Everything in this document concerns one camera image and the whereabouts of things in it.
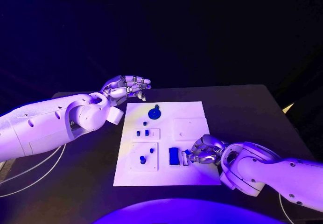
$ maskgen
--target white board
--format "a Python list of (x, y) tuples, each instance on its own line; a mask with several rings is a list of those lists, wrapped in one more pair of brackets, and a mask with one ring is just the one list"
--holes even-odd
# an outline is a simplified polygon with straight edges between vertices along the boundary
[[(149, 111), (159, 105), (162, 116), (149, 118)], [(190, 125), (180, 130), (180, 123)], [(137, 139), (137, 129), (154, 130), (159, 138), (144, 136)], [(180, 131), (189, 139), (176, 137)], [(163, 186), (163, 185), (221, 185), (219, 172), (213, 164), (190, 163), (183, 165), (182, 151), (190, 149), (203, 134), (209, 134), (202, 102), (162, 102), (127, 104), (114, 186)], [(140, 164), (140, 156), (149, 148), (147, 143), (157, 143), (157, 170), (149, 163)], [(143, 149), (136, 155), (133, 150)], [(179, 148), (180, 165), (170, 166), (169, 148)]]

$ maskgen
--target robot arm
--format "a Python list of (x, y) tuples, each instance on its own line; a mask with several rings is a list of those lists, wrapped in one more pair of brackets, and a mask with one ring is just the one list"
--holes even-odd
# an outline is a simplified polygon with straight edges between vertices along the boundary
[(231, 189), (258, 196), (268, 184), (290, 202), (323, 212), (323, 164), (283, 160), (264, 146), (251, 142), (228, 145), (211, 135), (203, 135), (186, 154), (192, 162), (208, 160), (221, 165), (221, 181)]
[(127, 97), (146, 100), (141, 89), (150, 80), (117, 76), (101, 92), (46, 100), (22, 106), (0, 117), (0, 161), (43, 153), (95, 131), (105, 120), (118, 124)]

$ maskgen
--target white cable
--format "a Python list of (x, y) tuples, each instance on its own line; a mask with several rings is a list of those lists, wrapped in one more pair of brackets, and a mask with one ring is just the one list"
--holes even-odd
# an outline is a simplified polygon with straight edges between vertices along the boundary
[(17, 174), (16, 176), (13, 176), (9, 179), (6, 179), (4, 181), (1, 181), (0, 184), (4, 183), (4, 182), (7, 182), (7, 181), (10, 181), (12, 179), (14, 179), (16, 177), (19, 177), (20, 175), (26, 174), (32, 169), (35, 169), (39, 165), (42, 165), (45, 163), (45, 161), (53, 156), (53, 154), (58, 152), (59, 149), (61, 149), (61, 146), (58, 147), (58, 149), (55, 150), (55, 152), (52, 153), (52, 155), (36, 166), (33, 166), (30, 169), (27, 169), (26, 171), (23, 171), (20, 174)]
[(20, 191), (23, 191), (25, 189), (27, 189), (33, 184), (36, 184), (40, 180), (42, 180), (42, 178), (49, 174), (49, 172), (52, 171), (52, 169), (55, 168), (55, 166), (56, 166), (56, 164), (58, 164), (58, 162), (59, 162), (59, 159), (61, 159), (61, 157), (62, 157), (62, 153), (61, 153), (61, 155), (59, 155), (59, 158), (58, 158), (58, 161), (55, 162), (55, 164), (53, 164), (53, 166), (52, 166), (52, 168), (51, 168), (51, 170), (48, 171), (48, 173), (27, 186), (27, 187), (25, 187), (23, 189), (20, 189), (20, 190), (17, 190), (17, 191), (14, 191), (14, 192), (12, 192), (10, 194), (6, 194), (6, 195), (1, 195), (0, 197), (6, 197), (6, 196), (9, 196), (9, 195), (13, 195), (13, 194), (16, 194), (16, 193), (19, 193)]
[(291, 221), (290, 217), (288, 217), (287, 214), (286, 214), (284, 207), (283, 207), (283, 203), (281, 203), (281, 209), (283, 209), (284, 215), (286, 215), (286, 217), (288, 218), (291, 224), (294, 224), (294, 222)]

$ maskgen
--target dark table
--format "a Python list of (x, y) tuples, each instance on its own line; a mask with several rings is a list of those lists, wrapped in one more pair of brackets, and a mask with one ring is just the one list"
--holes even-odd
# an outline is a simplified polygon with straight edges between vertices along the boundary
[[(74, 94), (58, 93), (55, 97)], [(211, 134), (228, 142), (252, 141), (281, 157), (313, 160), (290, 121), (262, 85), (151, 89), (147, 102), (202, 101)], [(278, 193), (265, 186), (258, 197), (221, 186), (113, 187), (123, 121), (66, 145), (58, 166), (43, 180), (20, 193), (0, 198), (0, 223), (88, 224), (114, 210), (163, 198), (193, 198), (247, 208), (286, 220)], [(19, 158), (10, 175), (32, 167), (52, 153)], [(52, 167), (59, 153), (20, 178), (3, 184), (0, 194), (27, 186)], [(323, 219), (323, 213), (283, 199), (291, 219)]]

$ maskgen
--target robotic hand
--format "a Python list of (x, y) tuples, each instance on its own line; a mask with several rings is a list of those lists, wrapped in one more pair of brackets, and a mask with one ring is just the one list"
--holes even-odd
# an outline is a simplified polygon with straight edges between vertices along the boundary
[(323, 212), (323, 164), (284, 160), (255, 143), (228, 145), (211, 135), (202, 136), (186, 154), (192, 162), (221, 165), (221, 181), (231, 189), (258, 196), (268, 184), (290, 202)]
[(146, 101), (150, 80), (117, 76), (100, 92), (78, 94), (19, 107), (0, 117), (0, 161), (43, 153), (95, 131), (105, 120), (118, 124), (127, 97)]

